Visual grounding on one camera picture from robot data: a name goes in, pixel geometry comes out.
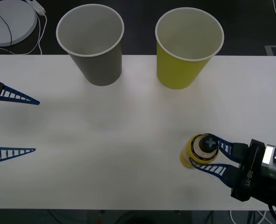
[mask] white table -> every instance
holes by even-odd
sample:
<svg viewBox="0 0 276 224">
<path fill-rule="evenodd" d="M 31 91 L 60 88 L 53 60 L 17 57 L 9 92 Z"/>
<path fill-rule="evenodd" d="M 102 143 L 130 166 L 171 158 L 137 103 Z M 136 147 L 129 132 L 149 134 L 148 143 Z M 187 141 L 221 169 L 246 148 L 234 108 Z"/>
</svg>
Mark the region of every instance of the white table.
<svg viewBox="0 0 276 224">
<path fill-rule="evenodd" d="M 0 102 L 0 146 L 37 149 L 0 163 L 0 208 L 267 209 L 179 154 L 207 132 L 276 144 L 276 57 L 215 56 L 177 91 L 157 80 L 156 56 L 124 56 L 107 87 L 69 56 L 0 56 L 0 81 L 41 101 Z"/>
</svg>

